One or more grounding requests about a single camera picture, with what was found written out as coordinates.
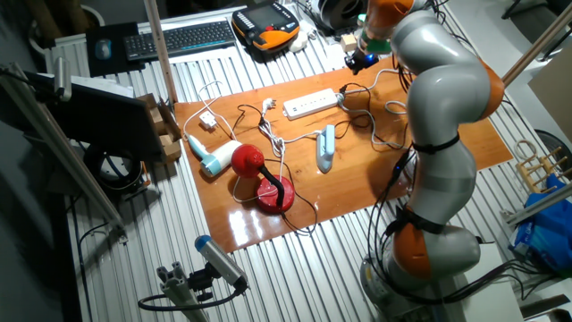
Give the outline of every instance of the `wooden board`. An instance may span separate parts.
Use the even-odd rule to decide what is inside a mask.
[[[223,115],[232,126],[241,115],[241,111],[237,109],[238,105],[250,104],[261,108],[262,102],[271,97],[276,100],[277,108],[270,110],[266,119],[271,122],[277,136],[291,140],[311,131],[322,130],[327,124],[347,121],[349,115],[339,107],[333,107],[289,121],[282,114],[284,101],[322,89],[331,88],[338,92],[339,88],[348,82],[370,86],[382,68],[391,68],[391,61],[381,61],[357,76],[344,69],[221,97],[211,107],[216,113]],[[398,75],[382,73],[377,86],[372,90],[371,110],[376,120],[376,133],[384,140],[402,142],[405,135],[406,145],[410,143],[409,134],[404,131],[407,116],[390,114],[384,109],[386,101],[405,102],[406,98]],[[347,108],[363,109],[366,108],[367,101],[366,93],[354,94],[349,96],[345,105]],[[202,103],[175,105],[175,115],[179,125],[182,127],[189,116],[201,107]],[[235,129],[238,140],[257,145],[265,153],[266,158],[276,159],[270,141],[257,128],[259,114],[250,108],[246,108],[245,111],[244,117]],[[198,117],[192,119],[187,132],[200,140],[209,152],[229,140],[229,130],[222,122],[214,131],[204,131],[199,124]],[[336,135],[342,135],[346,126],[347,124],[338,126]],[[475,155],[478,169],[497,165],[512,158],[488,120],[462,125],[459,133],[464,144]],[[318,208],[319,222],[373,205],[376,196],[387,183],[391,169],[403,152],[384,146],[375,146],[373,149],[371,128],[360,129],[354,126],[349,128],[342,139],[336,140],[335,145],[333,167],[328,174],[322,174],[317,168],[314,139],[299,140],[288,144],[286,148],[285,162],[290,167],[296,191]],[[233,200],[232,189],[237,176],[231,168],[215,178],[208,178],[200,171],[199,160],[191,153],[189,144],[184,143],[184,146],[211,236],[225,251],[238,250],[291,232],[280,216],[261,213],[255,201],[240,204]],[[266,166],[271,173],[279,173],[279,163],[266,162]],[[257,184],[258,180],[240,180],[237,198],[252,198]],[[396,185],[391,190],[391,198],[405,195],[407,185],[407,182]],[[287,212],[287,217],[297,227],[306,227],[315,221],[312,208],[301,199],[295,200],[292,209]]]

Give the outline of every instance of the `red object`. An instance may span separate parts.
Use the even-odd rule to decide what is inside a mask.
[[[274,193],[267,194],[257,199],[258,206],[267,213],[280,214],[282,211],[288,211],[288,209],[290,209],[294,203],[296,193],[294,192],[294,186],[292,186],[292,182],[290,182],[290,180],[286,179],[284,176],[280,182],[284,186],[284,202],[281,208],[276,206],[276,200],[278,199],[278,191],[276,190],[276,187],[274,187],[266,178],[262,179],[260,182],[260,186],[257,190],[257,196],[274,191]]]
[[[254,178],[265,165],[265,156],[252,144],[243,144],[234,150],[231,159],[232,170],[241,178]]]

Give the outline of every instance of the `power plug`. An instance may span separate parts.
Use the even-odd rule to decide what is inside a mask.
[[[210,130],[216,126],[215,116],[208,111],[201,114],[198,118],[200,119],[201,124],[203,124],[205,130]]]

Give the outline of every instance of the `metal slatted table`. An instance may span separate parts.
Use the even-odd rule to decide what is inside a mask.
[[[444,9],[450,17],[446,28],[466,38],[446,5]],[[163,23],[164,28],[168,28],[229,20],[231,12],[202,13]],[[140,24],[139,30],[149,31],[148,23]],[[71,62],[72,75],[89,77],[84,35],[58,39],[56,47],[46,51],[48,72],[58,56]],[[193,102],[198,101],[200,87],[210,81],[223,81],[224,85],[220,89],[210,89],[209,97],[230,95],[341,68],[342,57],[339,45],[329,45],[327,39],[319,37],[310,40],[302,52],[287,53],[263,64],[254,62],[240,46],[177,57],[172,60],[172,73],[179,100]],[[167,97],[158,62],[146,64],[142,71],[105,78],[132,86],[136,96],[153,93],[156,98]],[[491,121],[508,147],[527,139],[540,147],[539,154],[547,153],[533,128],[514,106],[503,104],[491,116]],[[108,228],[85,239],[80,248],[85,259],[85,281],[80,272],[77,242],[71,243],[84,321],[185,320],[178,312],[140,310],[137,301],[161,293],[157,267],[168,267],[174,261],[180,261],[188,273],[205,265],[194,249],[194,241],[209,231],[188,161],[183,154],[175,164],[157,167],[151,172],[150,191],[121,205],[129,239],[126,244],[119,243]],[[513,258],[507,249],[511,230],[503,224],[499,212],[503,208],[521,209],[528,194],[515,170],[516,162],[512,160],[480,171],[472,199],[450,221],[488,242],[496,242],[504,260]],[[380,232],[394,217],[395,206],[404,203],[404,199],[398,199],[387,204]],[[247,273],[250,291],[230,303],[207,309],[210,319],[221,322],[378,319],[378,313],[359,282],[371,210],[361,209],[323,222],[312,238],[289,233],[234,251],[231,256]],[[67,217],[72,241],[104,222],[85,199],[80,199]],[[523,280],[530,279],[527,275],[518,273],[518,276]],[[230,292],[224,281],[215,282],[215,298],[224,298]],[[161,305],[168,304],[162,300]]]

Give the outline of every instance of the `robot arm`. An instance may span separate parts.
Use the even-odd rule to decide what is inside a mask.
[[[391,37],[397,60],[417,75],[407,106],[418,160],[413,192],[403,210],[408,221],[395,232],[391,255],[381,263],[366,260],[362,273],[368,266],[383,266],[394,285],[413,291],[463,273],[480,259],[475,236],[447,225],[475,188],[475,160],[460,141],[458,126],[493,113],[502,101],[504,85],[433,13],[418,10],[424,4],[392,0],[369,4],[359,48],[347,64],[354,74],[369,67],[368,56],[382,53],[379,44]],[[371,274],[362,274],[362,283],[374,301],[385,293],[380,289],[387,289]]]
[[[354,75],[378,62],[377,55],[389,54],[393,29],[408,14],[425,7],[425,0],[370,0],[366,20],[357,41],[357,50],[346,58]]]

